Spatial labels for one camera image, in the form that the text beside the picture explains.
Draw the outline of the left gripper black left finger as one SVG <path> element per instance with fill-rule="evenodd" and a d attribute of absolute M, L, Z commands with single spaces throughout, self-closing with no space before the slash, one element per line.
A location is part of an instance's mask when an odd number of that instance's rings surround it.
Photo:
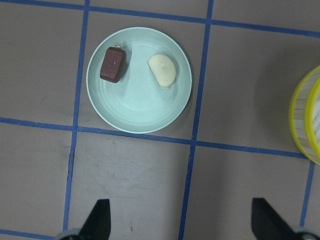
<path fill-rule="evenodd" d="M 82 240 L 108 240 L 111 234 L 109 199 L 99 199 L 79 231 Z"/>

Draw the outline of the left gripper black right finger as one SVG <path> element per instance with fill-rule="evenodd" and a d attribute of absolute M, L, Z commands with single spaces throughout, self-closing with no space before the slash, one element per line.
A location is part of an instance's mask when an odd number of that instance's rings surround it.
<path fill-rule="evenodd" d="M 251 202 L 251 230 L 257 240 L 302 240 L 264 198 Z"/>

